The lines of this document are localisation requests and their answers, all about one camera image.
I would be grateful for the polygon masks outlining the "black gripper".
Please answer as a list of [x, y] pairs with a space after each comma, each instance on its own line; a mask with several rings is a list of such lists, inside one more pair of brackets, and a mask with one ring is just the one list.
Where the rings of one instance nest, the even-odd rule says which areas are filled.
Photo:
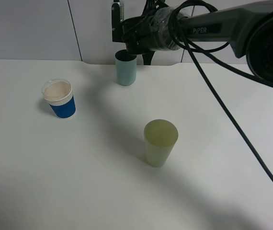
[[124, 20], [122, 41], [130, 54], [142, 54], [143, 65], [151, 65], [155, 51], [178, 50], [173, 41], [168, 22], [174, 8], [170, 6], [152, 8], [145, 15]]

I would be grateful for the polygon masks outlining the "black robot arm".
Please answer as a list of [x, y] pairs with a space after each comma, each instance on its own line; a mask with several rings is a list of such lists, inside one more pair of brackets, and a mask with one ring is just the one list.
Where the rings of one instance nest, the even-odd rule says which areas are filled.
[[[202, 53], [220, 66], [273, 88], [273, 0], [224, 10], [202, 0], [187, 0], [172, 8], [149, 0], [141, 16], [120, 23], [122, 42], [131, 55], [179, 48]], [[245, 57], [250, 73], [231, 67], [203, 49], [199, 42], [221, 42], [237, 58]]]

